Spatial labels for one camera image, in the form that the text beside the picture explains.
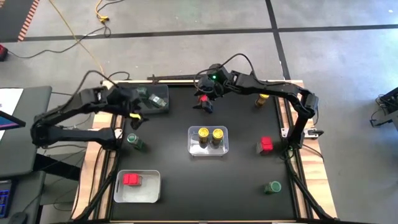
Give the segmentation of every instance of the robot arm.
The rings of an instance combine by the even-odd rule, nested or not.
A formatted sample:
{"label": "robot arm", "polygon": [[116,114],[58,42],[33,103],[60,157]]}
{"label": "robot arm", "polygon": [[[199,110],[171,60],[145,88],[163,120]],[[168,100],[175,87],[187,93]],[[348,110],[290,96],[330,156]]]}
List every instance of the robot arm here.
{"label": "robot arm", "polygon": [[298,113],[294,128],[289,129],[288,144],[293,148],[302,147],[304,127],[308,119],[315,115],[318,107],[317,96],[293,83],[262,82],[253,74],[246,75],[235,71],[229,73],[220,64],[212,65],[209,70],[207,76],[199,79],[196,96],[206,95],[210,100],[215,100],[233,91],[242,95],[259,93],[286,98]]}
{"label": "robot arm", "polygon": [[140,114],[139,95],[136,90],[113,86],[89,88],[73,95],[64,105],[37,115],[30,129],[32,142],[45,147],[58,141],[95,141],[105,149],[116,149],[117,138],[111,128],[98,131],[64,129],[56,126],[77,114],[104,111],[132,118],[131,126],[137,129],[146,119]]}

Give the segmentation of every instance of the wooden table frame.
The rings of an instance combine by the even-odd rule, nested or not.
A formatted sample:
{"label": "wooden table frame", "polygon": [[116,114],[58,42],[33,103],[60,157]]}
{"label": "wooden table frame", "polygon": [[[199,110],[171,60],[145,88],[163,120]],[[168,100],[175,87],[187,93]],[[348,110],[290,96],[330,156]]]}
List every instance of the wooden table frame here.
{"label": "wooden table frame", "polygon": [[[152,83],[150,80],[134,80],[134,81],[114,81],[116,83],[121,83],[121,82],[129,82],[129,83]],[[294,83],[298,86],[303,87],[303,81],[301,80],[290,80],[290,81],[285,81],[285,82],[291,82]],[[193,83],[193,80],[160,80],[159,83],[163,84],[168,84],[168,83]],[[110,88],[112,86],[112,83],[108,81],[104,81],[103,85]],[[282,98],[279,98],[279,104],[280,104],[280,112],[282,115],[282,119],[284,121],[283,125],[284,128],[288,128],[288,117],[287,117],[287,112],[286,108],[284,106],[284,101]],[[290,105],[290,110],[292,112],[292,117],[293,121],[297,119],[297,112],[294,111],[292,108],[292,105]],[[94,117],[94,122],[93,122],[93,128],[108,128],[111,124],[112,120],[112,115],[108,113],[98,113]],[[116,128],[121,128],[121,117],[119,116],[116,119]],[[306,128],[311,128],[313,126],[313,121],[312,119],[308,120],[308,123],[306,125]],[[320,152],[320,147],[318,140],[310,140],[310,139],[305,139],[304,144],[314,148],[318,152]],[[100,145],[95,142],[89,142],[86,155],[85,155],[85,160],[82,165],[82,171],[81,171],[81,176],[80,176],[80,189],[79,189],[79,198],[75,199],[75,206],[76,210],[75,213],[73,214],[73,218],[76,218],[79,216],[79,214],[84,210],[84,208],[88,205],[90,195],[91,199],[94,197],[96,191],[98,190],[98,184],[100,182],[101,178],[101,171],[103,168],[104,164],[104,150],[101,149],[100,151]],[[97,165],[95,166],[96,163],[96,158],[99,153],[99,158]],[[303,149],[300,150],[300,157],[302,160],[302,166],[304,170],[304,175],[305,179],[307,182],[307,188],[315,198],[315,200],[319,203],[319,205],[322,206],[324,211],[327,212],[332,217],[336,217],[336,210],[335,206],[333,203],[333,198],[331,196],[330,192],[330,187],[329,187],[329,182],[328,182],[328,177],[326,176],[326,170],[325,166],[323,164],[322,159],[314,154],[313,152],[306,150],[306,147],[303,147]],[[108,162],[108,173],[113,165],[114,161],[114,153],[111,153],[111,156],[109,157],[109,162]],[[297,170],[297,167],[295,165],[296,163],[293,162],[295,170]],[[300,209],[300,216],[302,218],[306,218],[306,209],[305,209],[305,203],[304,203],[304,198],[297,186],[295,186],[295,191],[297,194],[297,201],[298,201],[298,206]],[[108,198],[109,198],[109,187],[107,188],[106,192],[103,195],[101,205],[99,208],[99,214],[98,218],[105,218],[105,213],[106,213],[106,206],[108,204]]]}

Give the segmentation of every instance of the gray floor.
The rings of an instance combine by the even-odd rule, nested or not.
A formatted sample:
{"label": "gray floor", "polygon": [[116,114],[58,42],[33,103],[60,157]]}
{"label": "gray floor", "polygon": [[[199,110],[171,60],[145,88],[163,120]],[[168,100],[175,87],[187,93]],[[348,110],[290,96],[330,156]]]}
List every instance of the gray floor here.
{"label": "gray floor", "polygon": [[[58,0],[76,34],[100,27],[94,0]],[[272,0],[279,27],[361,26],[398,23],[398,2],[377,0]],[[125,0],[103,11],[114,34],[173,30],[270,28],[265,1]],[[29,37],[69,35],[47,1],[41,1]],[[281,33],[290,76],[302,79],[320,97],[318,128],[333,199],[342,220],[396,223],[398,213],[398,132],[372,128],[374,99],[398,86],[398,29]],[[20,55],[63,49],[71,40],[5,44]],[[192,74],[236,52],[247,54],[262,79],[282,79],[272,34],[192,35],[84,40],[107,74],[128,71],[134,79]],[[98,69],[80,47],[30,60],[10,57],[0,64],[1,86],[52,85],[71,93],[89,69]],[[249,72],[242,59],[228,69]],[[89,77],[86,87],[101,79]],[[50,106],[66,101],[53,95]],[[67,121],[79,123],[86,116]],[[50,151],[61,154],[76,149]],[[60,222],[68,212],[45,207],[41,223]]]}

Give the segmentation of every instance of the table leg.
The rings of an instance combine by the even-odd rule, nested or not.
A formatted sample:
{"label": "table leg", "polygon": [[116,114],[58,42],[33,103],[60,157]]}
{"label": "table leg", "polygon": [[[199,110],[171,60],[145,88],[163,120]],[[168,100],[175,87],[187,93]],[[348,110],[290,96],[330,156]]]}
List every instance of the table leg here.
{"label": "table leg", "polygon": [[36,155],[34,171],[42,170],[48,174],[58,175],[70,180],[79,180],[80,168],[41,154]]}

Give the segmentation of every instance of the green can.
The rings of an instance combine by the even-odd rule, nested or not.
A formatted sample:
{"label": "green can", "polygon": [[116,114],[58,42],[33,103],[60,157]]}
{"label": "green can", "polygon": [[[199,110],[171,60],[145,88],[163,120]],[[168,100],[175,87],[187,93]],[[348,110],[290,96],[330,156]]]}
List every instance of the green can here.
{"label": "green can", "polygon": [[274,194],[278,193],[282,190],[282,186],[278,181],[269,182],[264,186],[264,193],[265,194]]}
{"label": "green can", "polygon": [[133,133],[129,134],[127,136],[127,142],[130,144],[133,144],[134,148],[139,151],[145,150],[144,142],[141,139],[139,139],[136,134],[133,134]]}

